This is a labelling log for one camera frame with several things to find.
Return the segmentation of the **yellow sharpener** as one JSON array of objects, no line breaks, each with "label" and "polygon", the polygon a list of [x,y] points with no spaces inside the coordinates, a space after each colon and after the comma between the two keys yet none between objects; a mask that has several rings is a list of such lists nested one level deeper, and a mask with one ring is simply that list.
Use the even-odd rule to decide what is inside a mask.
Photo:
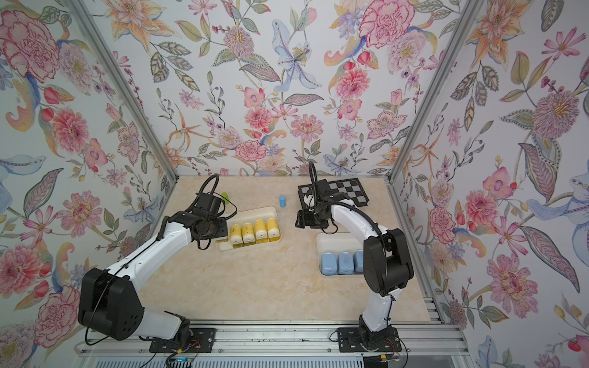
[{"label": "yellow sharpener", "polygon": [[281,231],[279,228],[279,223],[275,218],[271,217],[268,219],[266,222],[266,230],[268,234],[268,240],[270,242],[275,242],[280,239]]},{"label": "yellow sharpener", "polygon": [[254,232],[257,243],[266,242],[268,240],[268,230],[264,220],[256,219],[254,223]]},{"label": "yellow sharpener", "polygon": [[229,243],[233,248],[243,246],[242,227],[239,224],[233,224],[229,230]]},{"label": "yellow sharpener", "polygon": [[251,222],[245,222],[242,227],[242,241],[244,245],[256,244],[256,232]]}]

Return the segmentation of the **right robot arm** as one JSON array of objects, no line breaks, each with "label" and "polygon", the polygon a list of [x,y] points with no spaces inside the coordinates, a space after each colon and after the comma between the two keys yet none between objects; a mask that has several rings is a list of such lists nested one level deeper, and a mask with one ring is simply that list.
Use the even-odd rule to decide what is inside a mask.
[{"label": "right robot arm", "polygon": [[306,205],[298,211],[297,228],[316,228],[328,234],[345,228],[359,241],[363,251],[364,280],[372,291],[364,312],[359,317],[357,334],[360,346],[377,351],[395,339],[391,311],[401,291],[414,277],[414,267],[402,230],[379,225],[359,209],[347,195],[333,190],[325,179],[319,179],[313,163],[308,164],[311,180]]}]

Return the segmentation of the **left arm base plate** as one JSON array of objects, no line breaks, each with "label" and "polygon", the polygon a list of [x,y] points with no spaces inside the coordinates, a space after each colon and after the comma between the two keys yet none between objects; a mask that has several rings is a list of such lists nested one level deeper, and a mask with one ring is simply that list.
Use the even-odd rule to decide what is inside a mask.
[{"label": "left arm base plate", "polygon": [[216,338],[215,328],[190,328],[190,332],[180,331],[171,340],[152,338],[150,353],[188,354],[211,353]]}]

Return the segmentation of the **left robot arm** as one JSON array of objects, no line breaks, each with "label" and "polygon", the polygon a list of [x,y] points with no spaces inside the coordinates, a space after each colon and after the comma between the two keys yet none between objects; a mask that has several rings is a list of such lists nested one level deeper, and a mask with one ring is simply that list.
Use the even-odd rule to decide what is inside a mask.
[{"label": "left robot arm", "polygon": [[227,201],[216,188],[220,176],[212,175],[200,187],[193,202],[162,219],[151,239],[112,266],[93,268],[81,282],[78,323],[87,331],[122,341],[128,337],[163,340],[185,348],[193,333],[189,319],[172,312],[154,312],[139,298],[142,287],[173,255],[195,243],[207,250],[214,239],[229,234],[228,222],[236,212],[225,215]]}]

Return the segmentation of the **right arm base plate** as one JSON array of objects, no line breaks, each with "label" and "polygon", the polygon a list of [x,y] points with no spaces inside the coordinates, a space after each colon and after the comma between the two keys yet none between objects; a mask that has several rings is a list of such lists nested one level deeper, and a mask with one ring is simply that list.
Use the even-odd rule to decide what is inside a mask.
[{"label": "right arm base plate", "polygon": [[402,353],[403,347],[396,328],[378,332],[364,328],[338,328],[336,342],[340,353]]}]

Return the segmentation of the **blue sharpener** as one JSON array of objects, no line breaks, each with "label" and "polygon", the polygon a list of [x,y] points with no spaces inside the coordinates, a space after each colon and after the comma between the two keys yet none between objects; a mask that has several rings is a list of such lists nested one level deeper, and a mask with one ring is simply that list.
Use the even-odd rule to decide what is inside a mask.
[{"label": "blue sharpener", "polygon": [[332,252],[325,252],[321,256],[320,272],[323,276],[335,276],[338,273],[337,256]]},{"label": "blue sharpener", "polygon": [[355,273],[354,256],[349,252],[341,252],[337,256],[337,273],[350,275]]},{"label": "blue sharpener", "polygon": [[364,272],[364,252],[358,250],[354,253],[354,273],[363,274]]}]

